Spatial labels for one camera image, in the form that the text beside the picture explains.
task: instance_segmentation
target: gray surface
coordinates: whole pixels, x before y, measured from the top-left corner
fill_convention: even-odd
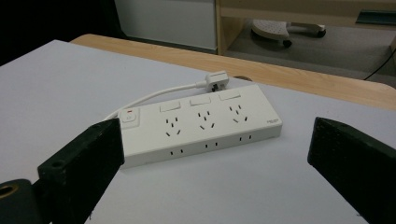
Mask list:
[[[41,162],[115,108],[204,77],[59,41],[1,66],[0,182],[36,181]],[[230,88],[251,84],[232,78]],[[306,161],[314,119],[346,122],[396,147],[396,112],[260,87],[284,122],[280,137],[119,171],[87,223],[366,223]]]
[[[270,63],[308,71],[364,79],[391,54],[396,31],[326,26],[327,34],[317,38],[306,28],[288,28],[293,43],[285,49],[280,41],[250,32],[247,21],[225,56]],[[391,59],[370,81],[396,88],[396,66]]]
[[[216,49],[214,0],[116,0],[129,37]]]

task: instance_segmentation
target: socket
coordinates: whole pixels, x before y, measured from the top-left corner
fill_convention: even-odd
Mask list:
[[[121,169],[280,136],[282,120],[257,85],[121,110]]]

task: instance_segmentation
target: table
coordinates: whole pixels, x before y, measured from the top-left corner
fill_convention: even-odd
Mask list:
[[[232,77],[249,77],[263,84],[396,110],[396,90],[385,84],[99,35],[82,35],[71,42],[207,72],[226,70]]]
[[[190,57],[191,64],[200,64],[206,70],[218,70],[216,63],[224,63],[213,55],[218,60],[210,67],[205,63],[210,55],[194,57],[190,51],[181,51],[183,54],[178,49],[129,41],[122,45],[117,39],[97,37],[98,43],[107,40],[110,46],[117,46],[116,50],[141,51],[148,57],[163,52],[174,63]],[[293,71],[282,69],[270,66],[256,71],[286,77],[289,73],[285,71]],[[62,41],[52,41],[1,66],[1,182],[15,178],[36,181],[38,164],[115,108],[142,94],[199,81],[205,74],[187,66]],[[333,85],[330,77],[321,78]],[[251,83],[231,78],[228,88],[246,85]],[[396,147],[396,111],[268,84],[255,85],[283,120],[278,138],[120,170],[95,207],[90,223],[366,223],[306,161],[314,119],[344,121]],[[179,91],[146,104],[203,93]]]
[[[378,25],[356,24],[361,10],[395,11],[393,0],[216,0],[218,53],[221,55],[236,39],[243,19],[293,21],[333,26],[396,29]]]

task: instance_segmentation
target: power cord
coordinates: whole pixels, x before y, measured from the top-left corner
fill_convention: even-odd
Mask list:
[[[173,92],[173,91],[184,91],[184,90],[193,89],[193,88],[197,88],[197,89],[206,88],[207,91],[222,91],[225,89],[225,86],[227,85],[228,81],[229,81],[229,78],[225,71],[210,73],[210,74],[206,75],[204,81],[195,82],[190,85],[169,88],[169,89],[166,89],[163,91],[156,91],[152,94],[144,96],[136,101],[129,103],[128,105],[120,107],[119,109],[117,109],[114,112],[112,112],[111,114],[109,114],[104,120],[114,119],[118,116],[119,112],[123,109],[131,108],[135,105],[138,105],[138,104],[141,104],[141,103],[147,101],[148,99],[151,99],[153,97],[163,95],[163,94],[166,94],[169,92]]]
[[[387,60],[384,63],[382,63],[381,66],[379,66],[370,76],[366,77],[364,80],[367,80],[369,77],[372,77],[376,72],[378,72],[379,69],[381,69],[393,57],[393,55],[395,54],[395,51],[396,51],[396,49],[393,50],[393,52],[390,54],[390,56],[387,58]]]

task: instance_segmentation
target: plug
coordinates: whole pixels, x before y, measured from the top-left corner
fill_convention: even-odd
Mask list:
[[[225,71],[219,71],[206,75],[205,81],[207,91],[223,91],[229,78]]]

